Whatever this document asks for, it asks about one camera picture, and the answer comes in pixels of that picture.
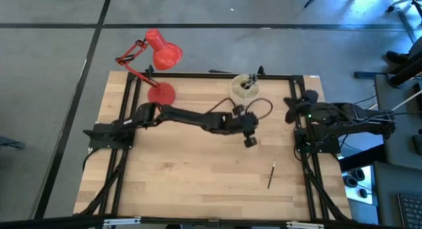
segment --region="pencil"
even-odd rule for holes
[[[270,188],[271,179],[272,179],[272,174],[274,173],[274,167],[276,167],[276,160],[274,160],[274,163],[272,164],[272,169],[271,169],[271,174],[270,174],[270,181],[268,182],[268,187],[267,187],[267,189],[269,189],[269,188]]]

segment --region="black cable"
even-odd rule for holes
[[[255,99],[255,100],[253,100],[253,101],[252,101],[252,102],[251,102],[251,103],[250,103],[250,104],[246,107],[246,109],[245,109],[245,113],[246,113],[246,112],[248,112],[249,107],[251,107],[253,103],[258,102],[259,100],[262,100],[262,101],[265,101],[265,102],[269,103],[269,104],[270,104],[270,111],[268,111],[268,113],[264,114],[263,116],[259,117],[259,118],[258,118],[258,120],[263,119],[263,118],[267,117],[268,115],[270,115],[270,114],[271,114],[271,112],[272,112],[272,108],[273,108],[273,105],[272,105],[271,101],[269,101],[268,99],[265,99],[265,98],[257,98],[257,99]]]
[[[343,140],[342,140],[342,144],[340,145],[340,150],[342,149],[342,147],[343,147],[343,145],[344,145],[344,141],[346,140],[346,138],[348,137],[349,135],[348,134],[346,134],[346,136],[343,138]]]
[[[386,112],[384,115],[375,115],[375,116],[372,116],[372,117],[363,119],[363,121],[361,121],[359,123],[356,123],[356,124],[358,124],[358,125],[359,124],[363,124],[363,123],[366,123],[366,122],[368,122],[368,121],[370,121],[370,120],[372,120],[374,118],[377,118],[377,117],[384,117],[384,116],[386,116],[386,117],[389,117],[391,119],[391,116],[395,116],[395,115],[406,115],[406,114],[422,114],[422,111],[419,111],[419,112],[401,112],[401,113],[392,113],[392,114],[389,114],[389,113]]]
[[[368,189],[368,190],[371,190],[372,191],[372,189],[369,189],[368,187],[365,187],[365,186],[363,186],[363,185],[360,185],[360,184],[357,184],[358,186],[361,186],[362,188],[365,188],[365,189]]]
[[[352,146],[350,146],[349,144],[347,144],[347,143],[344,143],[346,146],[348,146],[348,147],[350,147],[350,148],[352,148],[352,149],[354,149],[354,150],[358,150],[358,151],[363,151],[363,150],[361,150],[361,149],[358,149],[358,148],[355,148],[355,147],[352,147]]]
[[[92,149],[92,151],[85,157],[84,162],[82,163],[82,172],[85,170],[85,164],[86,164],[86,161],[88,160],[88,158],[92,154],[94,154],[97,150],[99,150],[99,148]]]
[[[358,103],[365,102],[365,101],[370,100],[371,98],[374,98],[374,97],[376,97],[376,96],[377,96],[377,95],[375,94],[374,96],[371,96],[371,97],[369,97],[369,98],[367,98],[367,99],[364,99],[364,100],[361,100],[361,101],[358,101],[358,102],[355,102],[355,103],[353,103],[353,104],[358,104]]]
[[[211,110],[208,110],[205,112],[206,114],[211,112],[212,110],[215,110],[220,104],[223,104],[223,102],[230,100],[230,102],[233,104],[233,107],[236,107],[236,103],[231,98],[224,98],[222,101],[218,102],[214,107],[211,108]]]
[[[296,144],[295,144],[295,146],[293,147],[293,155],[295,156],[296,160],[298,160],[298,161],[302,162],[302,160],[301,160],[301,159],[299,159],[299,158],[297,157],[297,155],[296,155]],[[309,159],[309,157],[311,157],[311,153],[309,153],[309,155],[306,157],[306,159],[308,160],[308,159]]]

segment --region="cable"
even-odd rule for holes
[[[361,186],[362,188],[365,188],[365,189],[368,189],[368,190],[371,190],[372,191],[372,189],[369,189],[368,187],[365,187],[365,186],[363,186],[363,185],[360,185],[360,184],[357,184],[358,186]]]
[[[361,149],[358,149],[358,148],[355,148],[355,147],[352,147],[352,146],[350,146],[349,144],[347,144],[347,143],[344,143],[346,146],[348,146],[348,147],[350,147],[350,148],[352,148],[352,149],[354,149],[354,150],[358,150],[358,151],[363,151],[363,150],[361,150]]]
[[[245,113],[246,113],[246,112],[248,112],[249,107],[251,107],[253,103],[258,102],[259,100],[262,100],[262,101],[265,101],[265,102],[269,103],[269,104],[270,104],[270,111],[268,111],[268,113],[264,114],[263,116],[259,117],[259,118],[258,118],[258,120],[263,119],[263,118],[267,117],[268,115],[270,115],[270,114],[271,114],[271,112],[272,112],[272,108],[273,108],[273,105],[272,105],[271,101],[269,101],[268,99],[265,99],[265,98],[257,98],[257,99],[255,99],[255,100],[253,100],[253,101],[252,101],[252,102],[251,102],[251,103],[250,103],[250,104],[246,107],[246,109],[245,109]]]
[[[223,104],[223,102],[230,100],[230,102],[233,104],[233,107],[236,107],[236,103],[231,98],[224,98],[222,101],[218,102],[214,107],[211,108],[211,110],[208,110],[205,112],[206,114],[211,112],[212,110],[215,110],[220,104]]]
[[[406,104],[407,102],[409,102],[410,100],[413,100],[413,98],[415,98],[416,96],[420,95],[422,93],[422,90],[418,91],[417,93],[415,93],[414,95],[410,96],[409,98],[405,99],[403,102],[401,102],[400,104],[396,105],[394,108],[391,109],[391,111],[396,111],[398,108],[400,108],[400,106],[403,106],[404,104]]]
[[[344,141],[346,140],[346,138],[347,138],[348,136],[349,136],[349,135],[348,135],[348,134],[346,134],[346,136],[343,138],[342,144],[340,145],[340,150],[342,149],[342,147],[343,147],[343,145],[344,145]]]
[[[86,164],[86,161],[88,160],[88,158],[92,154],[94,154],[97,150],[99,150],[99,148],[92,149],[92,151],[87,156],[85,156],[84,162],[82,163],[82,172],[85,170],[85,164]]]
[[[359,124],[366,123],[366,122],[368,122],[368,121],[370,121],[370,120],[372,120],[374,118],[377,118],[377,117],[384,117],[384,116],[386,116],[386,117],[389,117],[391,119],[391,116],[395,116],[395,115],[406,115],[406,114],[422,114],[422,111],[419,111],[419,112],[402,112],[402,113],[392,113],[392,114],[389,114],[389,113],[386,112],[383,115],[375,115],[375,116],[369,117],[367,119],[363,119],[363,121],[361,121],[361,122],[359,122],[357,124],[359,125]]]
[[[296,155],[296,144],[295,144],[295,146],[293,147],[293,155],[295,156],[296,160],[298,160],[298,161],[302,162],[302,160],[301,160],[301,159],[299,159],[299,158],[297,157],[297,155]],[[308,160],[308,159],[309,159],[309,157],[311,157],[311,153],[309,153],[309,155],[306,157],[306,159]]]
[[[367,99],[364,99],[364,100],[361,100],[361,101],[355,102],[355,103],[353,103],[353,104],[358,104],[358,103],[365,102],[365,101],[370,100],[371,98],[374,98],[374,97],[376,97],[376,96],[377,96],[377,95],[375,94],[375,95],[374,95],[374,96],[372,96],[372,97],[369,97],[369,98],[367,98]]]

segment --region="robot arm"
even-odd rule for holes
[[[296,146],[302,152],[339,153],[337,138],[351,133],[368,132],[389,138],[396,129],[390,111],[363,110],[350,103],[317,102],[318,94],[307,90],[298,100],[284,98],[289,106],[286,122],[298,116],[307,118],[306,128],[295,129]]]
[[[206,112],[198,113],[180,108],[174,108],[170,105],[161,105],[158,103],[145,103],[138,107],[136,114],[125,120],[115,120],[111,127],[104,131],[84,130],[85,134],[93,138],[112,138],[114,141],[124,142],[126,138],[133,137],[133,132],[137,128],[157,127],[164,121],[176,121],[189,125],[199,126],[204,131],[220,134],[232,135],[243,133],[245,136],[244,144],[246,147],[253,147],[257,141],[252,135],[258,127],[258,118],[252,112],[242,114],[243,107],[236,106],[231,112]]]

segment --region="wooden board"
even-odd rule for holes
[[[110,73],[98,116],[100,123],[118,118],[126,76],[126,72]],[[156,80],[175,87],[173,106],[196,112],[208,111],[228,97],[230,83],[230,79]],[[274,110],[260,120],[255,134],[258,145],[253,148],[244,147],[242,135],[213,135],[199,127],[176,122],[137,130],[129,152],[118,215],[308,220],[303,171],[293,156],[294,124],[284,121],[287,106],[283,98],[290,96],[289,83],[259,80],[259,85],[260,96],[271,100]],[[306,76],[305,86],[317,90],[320,101],[323,100],[318,77]],[[141,85],[139,104],[147,101],[149,88],[147,84]],[[231,109],[226,102],[216,111]],[[251,106],[257,116],[268,109],[265,102]],[[109,156],[110,150],[103,149],[87,161],[75,213],[88,206],[103,185]],[[274,159],[277,164],[271,187],[267,189]],[[320,168],[328,194],[350,216],[338,162],[330,154],[320,154]],[[109,197],[106,212],[110,211],[112,198]],[[320,216],[317,196],[315,199]]]

